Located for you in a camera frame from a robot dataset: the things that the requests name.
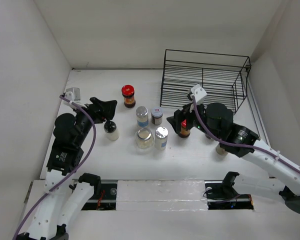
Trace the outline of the silver lid spice shaker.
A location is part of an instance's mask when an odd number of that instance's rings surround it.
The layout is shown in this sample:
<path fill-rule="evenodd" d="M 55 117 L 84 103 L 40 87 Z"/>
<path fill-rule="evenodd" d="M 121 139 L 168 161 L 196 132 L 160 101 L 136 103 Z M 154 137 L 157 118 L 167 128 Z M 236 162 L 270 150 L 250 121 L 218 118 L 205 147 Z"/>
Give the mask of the silver lid spice shaker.
<path fill-rule="evenodd" d="M 149 125 L 149 112 L 145 106 L 139 106 L 136 111 L 136 121 L 140 128 L 146 128 Z"/>

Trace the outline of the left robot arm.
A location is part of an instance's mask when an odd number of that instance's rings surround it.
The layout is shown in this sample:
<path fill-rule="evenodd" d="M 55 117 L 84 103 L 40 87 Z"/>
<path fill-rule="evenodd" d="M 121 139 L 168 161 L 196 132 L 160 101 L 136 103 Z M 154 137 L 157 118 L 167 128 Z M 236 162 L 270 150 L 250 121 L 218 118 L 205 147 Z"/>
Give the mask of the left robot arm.
<path fill-rule="evenodd" d="M 97 138 L 97 124 L 114 118 L 116 100 L 90 98 L 80 104 L 60 95 L 75 114 L 64 113 L 54 122 L 55 137 L 46 165 L 42 197 L 25 215 L 13 236 L 14 240 L 67 240 L 69 230 L 90 198 L 101 194 L 101 178 L 84 173 L 72 185 L 73 175 L 90 156 Z"/>

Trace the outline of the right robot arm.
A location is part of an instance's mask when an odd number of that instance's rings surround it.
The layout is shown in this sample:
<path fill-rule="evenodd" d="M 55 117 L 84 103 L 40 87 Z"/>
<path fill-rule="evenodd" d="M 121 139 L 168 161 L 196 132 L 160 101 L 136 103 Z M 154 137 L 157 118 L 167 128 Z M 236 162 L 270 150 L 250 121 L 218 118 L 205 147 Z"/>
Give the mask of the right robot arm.
<path fill-rule="evenodd" d="M 229 202 L 240 195 L 257 195 L 285 204 L 300 214 L 300 166 L 272 149 L 257 133 L 233 121 L 234 113 L 222 103 L 208 106 L 191 103 L 167 117 L 176 134 L 196 128 L 218 142 L 225 153 L 237 156 L 265 170 L 266 179 L 229 171 L 220 186 L 207 190 L 208 199 Z"/>

